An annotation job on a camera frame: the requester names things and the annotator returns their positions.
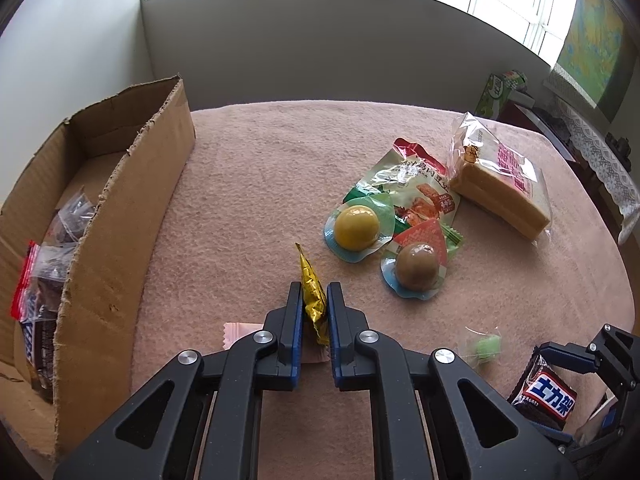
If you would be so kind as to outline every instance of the bread loaf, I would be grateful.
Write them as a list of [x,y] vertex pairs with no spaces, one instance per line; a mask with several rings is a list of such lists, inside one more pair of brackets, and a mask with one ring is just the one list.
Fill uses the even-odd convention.
[[530,240],[551,223],[542,172],[467,113],[454,133],[451,189],[506,220]]

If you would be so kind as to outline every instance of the metal bolt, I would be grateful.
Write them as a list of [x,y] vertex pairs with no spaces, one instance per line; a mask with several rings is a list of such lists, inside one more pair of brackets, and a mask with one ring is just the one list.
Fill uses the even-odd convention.
[[178,355],[178,362],[181,365],[191,365],[198,360],[198,353],[193,350],[183,350]]
[[273,334],[268,330],[258,330],[254,334],[254,341],[260,344],[265,344],[273,340]]
[[380,336],[373,330],[363,330],[358,337],[363,343],[375,343]]
[[439,363],[448,365],[455,358],[456,358],[456,355],[447,348],[441,348],[440,350],[436,350],[436,361]]

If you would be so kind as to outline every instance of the gold foil candy wrapper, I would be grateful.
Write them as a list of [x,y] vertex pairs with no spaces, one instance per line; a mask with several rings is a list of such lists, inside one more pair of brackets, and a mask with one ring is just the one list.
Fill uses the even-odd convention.
[[302,293],[305,302],[305,312],[316,330],[316,341],[318,344],[328,346],[326,294],[309,260],[305,258],[302,247],[300,247],[300,244],[296,244],[296,247],[300,252]]

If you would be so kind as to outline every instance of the green candy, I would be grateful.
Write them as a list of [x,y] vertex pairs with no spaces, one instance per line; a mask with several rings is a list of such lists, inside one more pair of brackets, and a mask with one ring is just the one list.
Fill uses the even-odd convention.
[[476,343],[476,355],[481,362],[489,361],[500,353],[502,338],[499,335],[488,335]]

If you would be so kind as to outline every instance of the pink blanket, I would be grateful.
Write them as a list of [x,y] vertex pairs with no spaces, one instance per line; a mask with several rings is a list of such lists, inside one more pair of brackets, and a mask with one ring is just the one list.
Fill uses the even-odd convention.
[[[625,267],[584,189],[539,134],[488,121],[545,173],[554,220],[534,247],[463,200],[454,227],[465,245],[431,301],[398,298],[379,253],[338,260],[322,227],[351,186],[398,136],[446,160],[457,114],[355,102],[236,105],[193,113],[197,142],[164,218],[136,333],[132,389],[180,350],[222,349],[225,322],[261,323],[300,278],[300,242],[322,283],[342,282],[346,303],[405,348],[453,348],[465,326],[498,327],[506,352],[484,378],[507,396],[536,344],[587,344],[605,322],[630,330]],[[578,391],[566,429],[580,426],[604,385],[565,374]],[[328,363],[303,365],[293,393],[266,392],[260,475],[267,479],[373,478],[366,393],[340,393]]]

